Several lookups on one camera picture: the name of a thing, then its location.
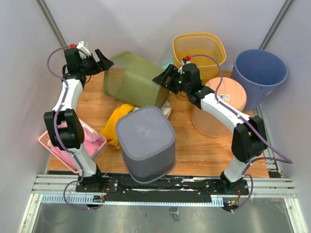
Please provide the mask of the green mesh basket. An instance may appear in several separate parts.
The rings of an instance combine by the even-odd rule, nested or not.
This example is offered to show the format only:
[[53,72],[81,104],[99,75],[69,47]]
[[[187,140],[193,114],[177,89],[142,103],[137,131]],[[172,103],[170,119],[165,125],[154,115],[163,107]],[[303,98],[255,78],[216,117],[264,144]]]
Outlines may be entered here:
[[104,93],[136,107],[156,106],[167,100],[169,90],[153,82],[164,69],[129,51],[113,55],[114,65],[104,72]]

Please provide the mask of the peach plastic bucket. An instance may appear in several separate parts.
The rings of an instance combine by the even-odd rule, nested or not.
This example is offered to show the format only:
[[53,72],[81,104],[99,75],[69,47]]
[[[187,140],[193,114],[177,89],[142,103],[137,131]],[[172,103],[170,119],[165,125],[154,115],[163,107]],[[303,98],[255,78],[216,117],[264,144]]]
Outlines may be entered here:
[[222,137],[232,133],[241,120],[231,112],[241,114],[247,101],[244,88],[235,80],[224,77],[209,80],[205,86],[215,93],[202,100],[202,108],[195,106],[191,119],[198,131],[211,137]]

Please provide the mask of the grey plastic basket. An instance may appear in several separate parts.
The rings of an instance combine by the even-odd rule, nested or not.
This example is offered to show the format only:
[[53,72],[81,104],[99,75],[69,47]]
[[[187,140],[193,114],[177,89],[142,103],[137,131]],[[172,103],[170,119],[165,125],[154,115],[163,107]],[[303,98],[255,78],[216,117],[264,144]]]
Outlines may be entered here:
[[159,108],[145,106],[123,116],[115,131],[123,162],[137,183],[153,183],[175,167],[175,131]]

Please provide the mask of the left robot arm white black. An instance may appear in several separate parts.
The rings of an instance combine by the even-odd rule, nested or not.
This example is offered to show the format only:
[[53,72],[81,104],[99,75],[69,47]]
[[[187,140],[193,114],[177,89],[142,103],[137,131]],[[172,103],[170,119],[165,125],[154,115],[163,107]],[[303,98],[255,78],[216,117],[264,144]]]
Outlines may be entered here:
[[104,180],[84,145],[84,129],[75,110],[87,77],[109,70],[114,63],[99,49],[95,50],[98,61],[85,47],[77,44],[61,49],[66,60],[62,74],[57,75],[62,90],[55,107],[44,113],[44,122],[52,145],[64,151],[77,166],[79,176],[76,191],[99,192],[104,187]]

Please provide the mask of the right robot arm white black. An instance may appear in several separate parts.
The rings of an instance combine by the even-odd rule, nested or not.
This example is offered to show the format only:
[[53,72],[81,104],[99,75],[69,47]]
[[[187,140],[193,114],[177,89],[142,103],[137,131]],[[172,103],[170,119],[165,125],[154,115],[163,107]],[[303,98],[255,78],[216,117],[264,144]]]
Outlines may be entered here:
[[185,92],[190,103],[212,114],[233,133],[233,158],[221,173],[219,184],[225,194],[232,194],[241,183],[251,160],[267,149],[262,118],[250,117],[220,99],[214,90],[202,84],[199,68],[194,63],[185,64],[180,69],[169,65],[153,78],[153,82],[175,94]]

